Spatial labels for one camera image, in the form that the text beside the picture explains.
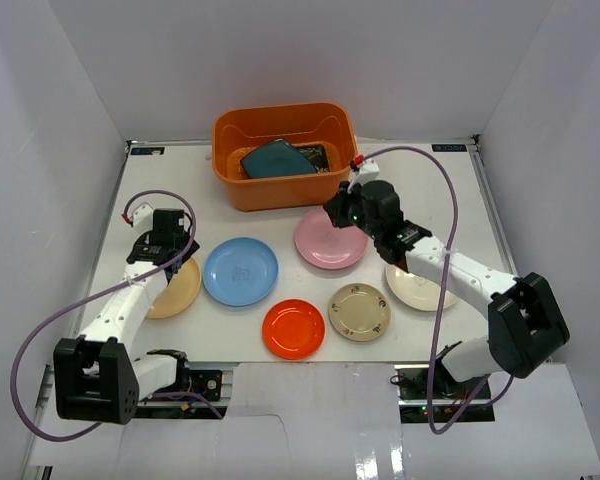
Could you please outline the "pink round plate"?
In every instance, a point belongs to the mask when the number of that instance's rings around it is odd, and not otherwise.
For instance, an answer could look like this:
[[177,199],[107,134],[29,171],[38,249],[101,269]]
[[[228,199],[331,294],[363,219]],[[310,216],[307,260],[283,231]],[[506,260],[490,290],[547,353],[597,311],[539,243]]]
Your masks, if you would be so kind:
[[294,232],[298,253],[311,265],[325,270],[353,266],[365,255],[368,239],[356,227],[335,228],[322,208],[309,210]]

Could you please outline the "yellow round plate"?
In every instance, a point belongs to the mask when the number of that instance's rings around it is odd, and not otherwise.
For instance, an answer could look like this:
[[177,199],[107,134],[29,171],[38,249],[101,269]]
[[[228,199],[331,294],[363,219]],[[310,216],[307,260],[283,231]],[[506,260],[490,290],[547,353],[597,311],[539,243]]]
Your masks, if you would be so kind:
[[167,288],[158,295],[146,317],[160,320],[182,313],[194,302],[201,285],[201,268],[195,258],[190,258],[171,278]]

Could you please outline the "black floral square plate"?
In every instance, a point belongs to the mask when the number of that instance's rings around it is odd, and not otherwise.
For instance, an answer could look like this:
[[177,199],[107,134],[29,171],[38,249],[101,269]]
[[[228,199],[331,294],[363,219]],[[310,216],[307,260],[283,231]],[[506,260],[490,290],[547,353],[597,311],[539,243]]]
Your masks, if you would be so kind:
[[298,145],[296,149],[308,160],[317,173],[330,171],[326,148],[322,144]]

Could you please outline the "blue round plate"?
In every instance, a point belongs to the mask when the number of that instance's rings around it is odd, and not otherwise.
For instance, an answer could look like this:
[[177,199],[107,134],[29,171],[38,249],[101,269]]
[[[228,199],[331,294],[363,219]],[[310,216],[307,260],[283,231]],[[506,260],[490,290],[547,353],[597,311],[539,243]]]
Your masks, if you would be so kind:
[[279,262],[263,241],[236,237],[219,244],[207,257],[203,283],[209,295],[230,307],[253,305],[274,289]]

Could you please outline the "teal square plate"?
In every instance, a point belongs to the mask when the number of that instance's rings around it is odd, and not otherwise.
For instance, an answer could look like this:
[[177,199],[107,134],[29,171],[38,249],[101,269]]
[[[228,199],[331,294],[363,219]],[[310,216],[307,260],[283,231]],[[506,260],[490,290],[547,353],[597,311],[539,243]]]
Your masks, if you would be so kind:
[[265,179],[315,174],[316,167],[284,139],[262,145],[241,159],[240,165],[250,179]]

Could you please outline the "cream white round plate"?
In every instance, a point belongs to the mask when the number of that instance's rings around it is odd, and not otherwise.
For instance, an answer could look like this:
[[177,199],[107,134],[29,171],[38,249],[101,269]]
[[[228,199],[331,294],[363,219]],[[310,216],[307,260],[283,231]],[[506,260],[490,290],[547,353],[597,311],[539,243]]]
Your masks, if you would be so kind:
[[407,306],[423,312],[437,310],[440,286],[436,283],[393,265],[385,267],[385,279],[391,292]]

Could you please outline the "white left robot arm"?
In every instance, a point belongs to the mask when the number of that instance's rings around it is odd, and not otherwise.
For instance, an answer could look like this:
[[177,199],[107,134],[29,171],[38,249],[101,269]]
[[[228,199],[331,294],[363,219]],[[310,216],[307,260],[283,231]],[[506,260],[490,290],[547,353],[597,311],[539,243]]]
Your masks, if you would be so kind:
[[131,353],[144,320],[173,317],[199,293],[193,219],[183,210],[143,205],[132,220],[147,230],[126,259],[121,289],[77,337],[61,339],[54,349],[56,411],[62,419],[124,425],[154,393],[179,399],[190,390],[185,353],[154,349],[138,358]]

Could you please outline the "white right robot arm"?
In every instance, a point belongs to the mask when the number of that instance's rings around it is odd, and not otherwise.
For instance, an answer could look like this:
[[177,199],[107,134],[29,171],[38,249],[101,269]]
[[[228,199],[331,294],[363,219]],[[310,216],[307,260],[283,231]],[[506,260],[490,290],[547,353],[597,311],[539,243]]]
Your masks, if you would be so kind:
[[369,236],[387,264],[438,284],[486,319],[486,336],[460,341],[437,356],[431,384],[439,396],[455,398],[469,379],[495,372],[524,379],[569,341],[544,277],[534,272],[518,277],[451,252],[429,230],[405,219],[390,183],[342,182],[324,210],[333,226],[356,227]]

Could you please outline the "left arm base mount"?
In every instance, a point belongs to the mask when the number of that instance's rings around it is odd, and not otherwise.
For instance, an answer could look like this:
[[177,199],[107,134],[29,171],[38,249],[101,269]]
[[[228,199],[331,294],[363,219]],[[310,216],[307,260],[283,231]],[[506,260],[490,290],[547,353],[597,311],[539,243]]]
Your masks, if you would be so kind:
[[230,370],[190,370],[182,388],[168,387],[142,400],[135,419],[220,420],[228,409],[232,380]]

